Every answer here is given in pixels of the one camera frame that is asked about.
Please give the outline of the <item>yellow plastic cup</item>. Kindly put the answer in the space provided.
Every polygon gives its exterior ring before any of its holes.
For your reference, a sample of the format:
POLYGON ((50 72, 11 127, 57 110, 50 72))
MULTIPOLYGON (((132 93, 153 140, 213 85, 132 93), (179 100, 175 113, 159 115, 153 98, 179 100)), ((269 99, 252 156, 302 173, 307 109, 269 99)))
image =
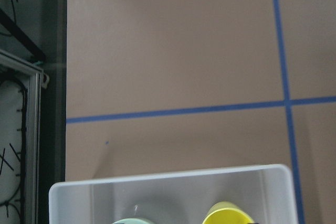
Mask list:
POLYGON ((209 209, 202 224, 247 224, 255 223, 253 218, 245 211, 231 202, 221 201, 209 209))

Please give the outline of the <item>mint green bowl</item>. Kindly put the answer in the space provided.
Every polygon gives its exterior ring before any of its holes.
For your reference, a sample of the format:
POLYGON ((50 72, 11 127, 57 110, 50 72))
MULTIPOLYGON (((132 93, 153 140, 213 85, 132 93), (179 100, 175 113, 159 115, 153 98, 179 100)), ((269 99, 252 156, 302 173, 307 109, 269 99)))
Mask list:
POLYGON ((153 224, 153 222, 145 218, 124 218, 112 224, 153 224))

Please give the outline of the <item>clear plastic bin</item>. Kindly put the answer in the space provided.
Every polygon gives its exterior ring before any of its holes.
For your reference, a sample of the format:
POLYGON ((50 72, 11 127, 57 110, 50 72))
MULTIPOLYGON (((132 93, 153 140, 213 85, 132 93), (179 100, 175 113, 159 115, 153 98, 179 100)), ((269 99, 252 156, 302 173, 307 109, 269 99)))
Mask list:
POLYGON ((281 164, 241 166, 62 182, 49 191, 50 223, 202 223, 228 201, 255 223, 297 223, 290 169, 281 164))

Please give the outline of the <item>aluminium table frame rail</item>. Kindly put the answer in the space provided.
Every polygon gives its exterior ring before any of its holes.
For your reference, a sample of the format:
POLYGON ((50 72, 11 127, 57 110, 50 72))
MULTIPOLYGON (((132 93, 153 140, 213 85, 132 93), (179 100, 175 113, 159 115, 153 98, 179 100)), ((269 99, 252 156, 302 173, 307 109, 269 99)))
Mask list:
POLYGON ((1 51, 1 223, 37 223, 41 90, 49 76, 1 51))

